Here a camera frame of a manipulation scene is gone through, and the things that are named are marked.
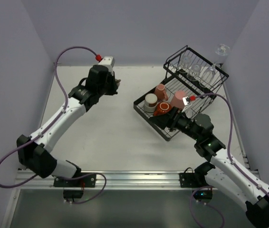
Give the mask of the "middle clear wine glass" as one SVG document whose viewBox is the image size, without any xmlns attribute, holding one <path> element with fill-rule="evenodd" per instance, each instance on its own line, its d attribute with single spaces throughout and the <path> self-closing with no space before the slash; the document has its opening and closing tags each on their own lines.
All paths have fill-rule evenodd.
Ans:
<svg viewBox="0 0 269 228">
<path fill-rule="evenodd" d="M 190 81 L 199 81 L 200 80 L 200 73 L 201 73 L 201 65 L 200 64 L 193 64 L 187 74 L 187 77 Z"/>
</svg>

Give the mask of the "black controller box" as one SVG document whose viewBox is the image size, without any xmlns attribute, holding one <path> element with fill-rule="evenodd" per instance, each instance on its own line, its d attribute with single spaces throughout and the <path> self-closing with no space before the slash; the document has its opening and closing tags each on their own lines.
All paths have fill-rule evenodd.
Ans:
<svg viewBox="0 0 269 228">
<path fill-rule="evenodd" d="M 63 198 L 65 200 L 74 201 L 83 197 L 83 190 L 63 190 Z"/>
<path fill-rule="evenodd" d="M 201 189 L 194 193 L 193 197 L 198 201 L 210 201 L 213 197 L 211 188 Z"/>
</svg>

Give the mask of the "left black controller box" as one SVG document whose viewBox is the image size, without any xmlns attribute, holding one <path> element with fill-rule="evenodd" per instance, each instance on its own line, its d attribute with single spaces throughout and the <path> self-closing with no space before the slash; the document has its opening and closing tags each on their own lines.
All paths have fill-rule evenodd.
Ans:
<svg viewBox="0 0 269 228">
<path fill-rule="evenodd" d="M 83 197 L 83 190 L 63 190 L 63 198 L 65 200 L 74 201 Z"/>
</svg>

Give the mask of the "white brown ceramic cup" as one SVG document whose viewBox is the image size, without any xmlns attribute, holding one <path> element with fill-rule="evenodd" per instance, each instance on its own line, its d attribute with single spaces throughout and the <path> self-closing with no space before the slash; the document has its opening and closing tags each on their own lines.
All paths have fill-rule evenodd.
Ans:
<svg viewBox="0 0 269 228">
<path fill-rule="evenodd" d="M 144 98 L 144 110 L 153 113 L 156 110 L 158 98 L 155 94 L 149 93 Z"/>
</svg>

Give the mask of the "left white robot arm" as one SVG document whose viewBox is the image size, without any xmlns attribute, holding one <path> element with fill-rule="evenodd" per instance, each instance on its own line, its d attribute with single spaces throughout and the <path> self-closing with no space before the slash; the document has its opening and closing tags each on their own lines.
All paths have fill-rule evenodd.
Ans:
<svg viewBox="0 0 269 228">
<path fill-rule="evenodd" d="M 41 178 L 50 175 L 66 179 L 75 178 L 80 168 L 69 161 L 58 160 L 51 155 L 56 143 L 68 128 L 103 95 L 116 95 L 118 82 L 109 64 L 93 65 L 86 79 L 68 94 L 67 101 L 39 129 L 30 136 L 17 139 L 19 162 Z"/>
</svg>

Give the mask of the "right black controller box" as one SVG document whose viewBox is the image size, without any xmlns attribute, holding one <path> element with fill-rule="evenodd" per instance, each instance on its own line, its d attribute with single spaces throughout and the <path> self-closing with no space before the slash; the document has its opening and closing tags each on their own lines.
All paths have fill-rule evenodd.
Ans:
<svg viewBox="0 0 269 228">
<path fill-rule="evenodd" d="M 211 188 L 201 189 L 194 193 L 193 197 L 198 201 L 210 201 L 213 197 Z"/>
</svg>

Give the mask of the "clear wine glass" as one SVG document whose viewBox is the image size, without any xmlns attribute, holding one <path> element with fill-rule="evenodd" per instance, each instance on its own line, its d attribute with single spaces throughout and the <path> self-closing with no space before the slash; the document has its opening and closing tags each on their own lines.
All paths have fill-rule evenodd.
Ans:
<svg viewBox="0 0 269 228">
<path fill-rule="evenodd" d="M 201 65 L 200 64 L 193 64 L 187 74 L 187 77 L 190 81 L 199 81 L 200 80 L 200 73 L 201 73 Z"/>
<path fill-rule="evenodd" d="M 216 74 L 216 63 L 212 64 L 211 66 L 209 66 L 202 74 L 201 78 L 200 78 L 200 85 L 202 87 L 206 87 L 209 86 Z"/>
<path fill-rule="evenodd" d="M 183 54 L 178 64 L 178 71 L 189 72 L 191 63 L 192 63 L 191 57 L 187 54 Z"/>
</svg>

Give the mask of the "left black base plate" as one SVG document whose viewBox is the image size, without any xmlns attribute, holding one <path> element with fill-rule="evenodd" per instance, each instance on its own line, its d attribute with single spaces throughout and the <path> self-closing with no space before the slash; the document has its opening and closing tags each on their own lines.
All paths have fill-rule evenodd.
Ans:
<svg viewBox="0 0 269 228">
<path fill-rule="evenodd" d="M 56 177 L 53 186 L 57 188 L 94 188 L 96 185 L 96 174 L 83 172 L 78 174 L 79 177 L 84 176 L 77 180 L 66 180 L 64 178 Z"/>
</svg>

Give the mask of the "salmon pink mug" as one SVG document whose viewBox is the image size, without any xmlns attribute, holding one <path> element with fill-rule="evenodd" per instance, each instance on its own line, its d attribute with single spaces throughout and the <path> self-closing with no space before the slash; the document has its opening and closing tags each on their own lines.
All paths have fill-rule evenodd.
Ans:
<svg viewBox="0 0 269 228">
<path fill-rule="evenodd" d="M 164 84 L 157 85 L 154 94 L 157 96 L 158 101 L 168 101 L 168 95 Z"/>
</svg>

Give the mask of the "orange ceramic mug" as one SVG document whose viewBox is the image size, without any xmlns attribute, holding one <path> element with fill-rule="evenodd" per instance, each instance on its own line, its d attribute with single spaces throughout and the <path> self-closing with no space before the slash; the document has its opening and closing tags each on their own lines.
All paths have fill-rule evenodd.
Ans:
<svg viewBox="0 0 269 228">
<path fill-rule="evenodd" d="M 153 116 L 159 116 L 168 113 L 172 106 L 168 102 L 159 102 L 153 113 Z"/>
</svg>

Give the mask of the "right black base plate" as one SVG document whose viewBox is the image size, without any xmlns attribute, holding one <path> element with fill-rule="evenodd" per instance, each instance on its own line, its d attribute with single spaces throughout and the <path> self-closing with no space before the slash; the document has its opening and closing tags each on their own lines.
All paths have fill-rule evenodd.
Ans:
<svg viewBox="0 0 269 228">
<path fill-rule="evenodd" d="M 179 173 L 179 182 L 181 188 L 199 188 L 208 185 L 204 175 L 195 172 Z"/>
</svg>

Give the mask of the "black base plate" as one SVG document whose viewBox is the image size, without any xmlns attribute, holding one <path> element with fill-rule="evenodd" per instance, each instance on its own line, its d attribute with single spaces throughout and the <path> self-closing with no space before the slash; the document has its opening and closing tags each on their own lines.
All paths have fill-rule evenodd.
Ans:
<svg viewBox="0 0 269 228">
<path fill-rule="evenodd" d="M 83 172 L 78 174 L 79 177 L 84 176 L 77 180 L 66 180 L 64 178 L 56 177 L 53 186 L 57 188 L 94 188 L 96 185 L 96 174 Z"/>
<path fill-rule="evenodd" d="M 204 175 L 195 172 L 179 173 L 179 182 L 181 188 L 199 188 L 208 185 Z"/>
</svg>

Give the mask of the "pink tall tumbler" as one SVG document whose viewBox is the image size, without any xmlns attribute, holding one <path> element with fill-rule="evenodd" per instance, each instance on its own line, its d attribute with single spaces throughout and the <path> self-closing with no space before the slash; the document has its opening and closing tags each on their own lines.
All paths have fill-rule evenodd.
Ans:
<svg viewBox="0 0 269 228">
<path fill-rule="evenodd" d="M 176 91 L 172 100 L 170 101 L 171 107 L 177 107 L 178 109 L 183 109 L 186 107 L 188 103 L 183 101 L 183 98 L 186 96 L 187 94 L 183 90 Z"/>
</svg>

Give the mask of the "right clear wine glass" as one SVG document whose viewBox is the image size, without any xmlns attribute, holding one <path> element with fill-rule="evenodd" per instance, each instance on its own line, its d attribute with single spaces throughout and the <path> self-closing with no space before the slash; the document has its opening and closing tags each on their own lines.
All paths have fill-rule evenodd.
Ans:
<svg viewBox="0 0 269 228">
<path fill-rule="evenodd" d="M 206 87 L 209 86 L 216 74 L 216 63 L 212 64 L 211 66 L 209 66 L 202 74 L 201 78 L 200 78 L 200 85 L 202 87 Z"/>
</svg>

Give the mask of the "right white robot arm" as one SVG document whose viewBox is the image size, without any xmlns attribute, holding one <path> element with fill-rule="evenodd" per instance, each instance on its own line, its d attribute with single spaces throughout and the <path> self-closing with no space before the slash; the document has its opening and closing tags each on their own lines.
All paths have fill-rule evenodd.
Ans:
<svg viewBox="0 0 269 228">
<path fill-rule="evenodd" d="M 179 130 L 194 139 L 196 152 L 206 159 L 202 180 L 238 204 L 254 227 L 269 227 L 269 185 L 231 155 L 213 134 L 208 115 L 198 114 L 190 119 L 174 108 L 151 121 L 161 129 Z"/>
</svg>

